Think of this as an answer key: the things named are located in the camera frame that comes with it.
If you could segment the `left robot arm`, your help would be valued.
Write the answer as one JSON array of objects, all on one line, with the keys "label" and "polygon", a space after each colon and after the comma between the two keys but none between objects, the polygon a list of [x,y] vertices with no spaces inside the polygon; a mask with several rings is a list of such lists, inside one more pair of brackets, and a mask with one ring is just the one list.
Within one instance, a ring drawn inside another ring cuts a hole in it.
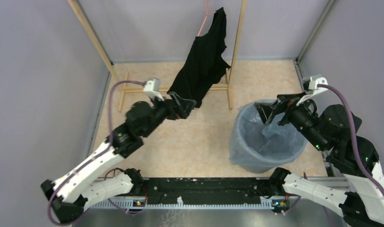
[{"label": "left robot arm", "polygon": [[52,223],[71,225],[100,201],[124,193],[134,196],[141,193],[142,181],[129,174],[121,174],[105,183],[94,181],[143,146],[143,138],[147,138],[166,119],[188,118],[196,101],[183,99],[175,92],[169,95],[169,99],[154,96],[150,103],[134,103],[125,114],[125,122],[112,130],[89,157],[61,178],[41,183],[48,199],[47,215]]}]

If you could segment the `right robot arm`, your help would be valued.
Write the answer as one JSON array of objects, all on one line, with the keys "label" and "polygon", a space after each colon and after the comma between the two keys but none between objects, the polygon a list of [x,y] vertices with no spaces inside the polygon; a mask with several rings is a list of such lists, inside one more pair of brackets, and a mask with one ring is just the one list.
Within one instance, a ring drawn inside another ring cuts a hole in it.
[{"label": "right robot arm", "polygon": [[374,145],[357,136],[361,119],[347,114],[340,104],[318,113],[313,100],[299,103],[301,97],[278,95],[275,101],[256,102],[254,107],[265,125],[292,125],[318,151],[328,151],[326,161],[351,188],[345,192],[326,187],[278,167],[268,180],[268,189],[273,195],[292,194],[320,204],[352,227],[384,227],[384,176]]}]

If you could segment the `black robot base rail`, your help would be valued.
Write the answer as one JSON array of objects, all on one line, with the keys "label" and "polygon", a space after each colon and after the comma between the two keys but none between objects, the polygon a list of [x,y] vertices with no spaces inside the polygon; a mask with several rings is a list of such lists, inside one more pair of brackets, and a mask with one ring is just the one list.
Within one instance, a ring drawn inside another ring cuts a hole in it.
[{"label": "black robot base rail", "polygon": [[273,178],[144,178],[129,192],[120,193],[136,198],[136,206],[177,205],[198,207],[259,206],[289,207],[290,194]]}]

